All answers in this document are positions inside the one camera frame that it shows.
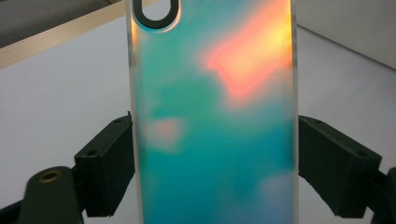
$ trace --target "iridescent phone case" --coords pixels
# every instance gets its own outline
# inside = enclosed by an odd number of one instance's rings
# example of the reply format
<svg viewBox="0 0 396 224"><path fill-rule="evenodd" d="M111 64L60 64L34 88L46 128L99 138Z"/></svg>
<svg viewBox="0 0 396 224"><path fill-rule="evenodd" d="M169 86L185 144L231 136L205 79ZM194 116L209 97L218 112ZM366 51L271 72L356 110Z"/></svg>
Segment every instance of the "iridescent phone case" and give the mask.
<svg viewBox="0 0 396 224"><path fill-rule="evenodd" d="M127 0L144 224L294 223L290 0Z"/></svg>

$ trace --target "white surface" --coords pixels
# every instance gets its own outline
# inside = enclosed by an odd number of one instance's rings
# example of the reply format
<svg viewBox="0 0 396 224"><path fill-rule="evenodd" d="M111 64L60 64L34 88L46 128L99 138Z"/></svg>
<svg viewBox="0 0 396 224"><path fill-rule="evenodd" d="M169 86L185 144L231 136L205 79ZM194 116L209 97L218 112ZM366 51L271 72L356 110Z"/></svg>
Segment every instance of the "white surface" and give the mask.
<svg viewBox="0 0 396 224"><path fill-rule="evenodd" d="M299 114L321 119L396 166L396 72L304 29L297 34ZM300 223L364 223L333 217L300 178Z"/></svg>
<svg viewBox="0 0 396 224"><path fill-rule="evenodd" d="M396 69L396 1L298 0L297 22Z"/></svg>
<svg viewBox="0 0 396 224"><path fill-rule="evenodd" d="M73 156L130 110L125 17L0 70L0 207L20 200L33 174ZM396 166L396 72L298 29L300 114L322 119ZM111 218L137 223L134 180ZM334 217L300 180L301 224L370 223Z"/></svg>

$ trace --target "black holder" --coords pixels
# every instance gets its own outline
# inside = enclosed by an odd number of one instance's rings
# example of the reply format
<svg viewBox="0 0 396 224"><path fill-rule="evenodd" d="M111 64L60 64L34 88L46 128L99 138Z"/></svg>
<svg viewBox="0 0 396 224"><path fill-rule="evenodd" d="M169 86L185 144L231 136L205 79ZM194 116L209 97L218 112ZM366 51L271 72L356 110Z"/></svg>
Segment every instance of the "black holder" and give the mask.
<svg viewBox="0 0 396 224"><path fill-rule="evenodd" d="M111 121L75 156L76 166L34 175L24 199L0 210L0 223L79 224L113 216L134 176L131 116ZM299 175L339 217L396 224L396 168L378 171L381 156L328 124L299 117Z"/></svg>

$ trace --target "phone case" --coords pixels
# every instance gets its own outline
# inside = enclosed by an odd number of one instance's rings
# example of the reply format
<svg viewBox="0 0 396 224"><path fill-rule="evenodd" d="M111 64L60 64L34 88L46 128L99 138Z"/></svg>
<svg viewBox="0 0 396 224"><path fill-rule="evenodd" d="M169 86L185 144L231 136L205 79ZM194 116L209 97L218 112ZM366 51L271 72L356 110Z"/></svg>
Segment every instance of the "phone case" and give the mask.
<svg viewBox="0 0 396 224"><path fill-rule="evenodd" d="M127 0L140 222L294 223L289 0Z"/></svg>

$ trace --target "holographic surface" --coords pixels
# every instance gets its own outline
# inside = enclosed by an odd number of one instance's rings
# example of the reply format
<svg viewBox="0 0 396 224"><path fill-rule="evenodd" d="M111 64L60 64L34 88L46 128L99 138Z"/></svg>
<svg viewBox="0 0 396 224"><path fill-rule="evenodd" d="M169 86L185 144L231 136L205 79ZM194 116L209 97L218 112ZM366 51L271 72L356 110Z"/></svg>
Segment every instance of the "holographic surface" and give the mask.
<svg viewBox="0 0 396 224"><path fill-rule="evenodd" d="M288 0L181 0L175 22L132 20L142 223L294 222Z"/></svg>

